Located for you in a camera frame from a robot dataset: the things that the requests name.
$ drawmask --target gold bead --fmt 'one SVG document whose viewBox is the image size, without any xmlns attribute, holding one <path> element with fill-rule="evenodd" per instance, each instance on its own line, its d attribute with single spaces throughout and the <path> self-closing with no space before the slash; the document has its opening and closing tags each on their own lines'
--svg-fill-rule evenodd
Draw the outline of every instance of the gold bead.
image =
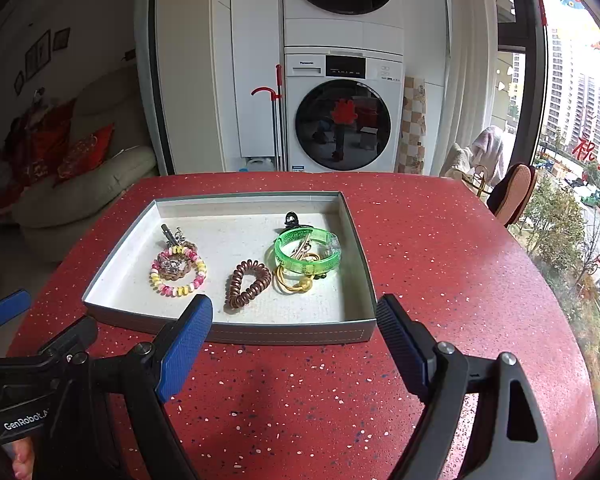
<svg viewBox="0 0 600 480">
<path fill-rule="evenodd" d="M 300 285 L 300 287 L 302 287 L 302 291 L 306 292 L 309 289 L 311 289 L 312 286 L 314 286 L 314 280 L 312 280 L 311 278 L 309 278 L 308 276 L 303 276 L 302 278 L 300 278 L 300 280 L 298 281 L 298 285 Z"/>
</svg>

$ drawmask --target speckled red tabletop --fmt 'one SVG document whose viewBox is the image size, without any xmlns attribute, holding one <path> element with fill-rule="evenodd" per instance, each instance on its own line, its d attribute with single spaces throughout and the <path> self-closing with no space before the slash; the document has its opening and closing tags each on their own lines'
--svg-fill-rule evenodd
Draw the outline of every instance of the speckled red tabletop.
<svg viewBox="0 0 600 480">
<path fill-rule="evenodd" d="M 109 208 L 42 290 L 10 354 L 35 351 L 85 313 L 80 300 L 131 222 L 154 198 L 258 190 L 340 190 L 379 297 L 462 352 L 518 356 L 536 394 L 558 478 L 597 446 L 584 361 L 544 279 L 517 242 L 461 184 L 373 173 L 223 173 L 151 178 Z M 93 356 L 152 336 L 100 325 Z M 205 344 L 181 393 L 165 406 L 202 478 L 382 480 L 422 406 L 408 394 L 378 331 L 362 344 Z M 464 410 L 443 478 L 455 478 L 469 436 Z M 131 473 L 147 478 L 128 419 L 118 413 Z"/>
</svg>

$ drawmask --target washing machine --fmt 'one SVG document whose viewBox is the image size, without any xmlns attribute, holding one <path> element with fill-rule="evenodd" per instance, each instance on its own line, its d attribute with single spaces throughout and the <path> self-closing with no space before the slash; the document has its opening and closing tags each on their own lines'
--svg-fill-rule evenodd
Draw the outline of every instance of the washing machine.
<svg viewBox="0 0 600 480">
<path fill-rule="evenodd" d="M 285 46 L 402 54 L 402 0 L 283 0 Z"/>
<path fill-rule="evenodd" d="M 285 68 L 291 171 L 394 171 L 402 117 L 402 56 L 288 47 Z"/>
</svg>

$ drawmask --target red handle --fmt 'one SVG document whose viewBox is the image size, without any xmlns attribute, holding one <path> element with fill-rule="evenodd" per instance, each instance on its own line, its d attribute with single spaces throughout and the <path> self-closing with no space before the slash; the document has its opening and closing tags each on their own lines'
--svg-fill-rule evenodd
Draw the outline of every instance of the red handle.
<svg viewBox="0 0 600 480">
<path fill-rule="evenodd" d="M 269 88 L 268 86 L 259 86 L 251 92 L 251 95 L 256 95 L 258 92 L 269 92 L 271 94 L 271 102 L 280 97 L 273 88 Z"/>
</svg>

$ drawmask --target green bracelet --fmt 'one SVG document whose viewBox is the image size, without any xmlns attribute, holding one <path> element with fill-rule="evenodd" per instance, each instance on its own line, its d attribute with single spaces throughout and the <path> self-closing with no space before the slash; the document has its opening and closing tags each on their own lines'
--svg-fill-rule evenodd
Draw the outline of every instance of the green bracelet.
<svg viewBox="0 0 600 480">
<path fill-rule="evenodd" d="M 308 234 L 310 242 L 315 242 L 325 247 L 322 254 L 324 256 L 323 260 L 318 260 L 317 262 L 296 260 L 282 252 L 282 247 L 295 241 L 302 241 Z M 340 242 L 335 234 L 311 227 L 296 227 L 282 233 L 276 239 L 274 250 L 276 252 L 276 259 L 286 270 L 310 276 L 312 274 L 324 274 L 331 269 L 335 269 L 340 263 L 340 254 L 342 252 Z"/>
</svg>

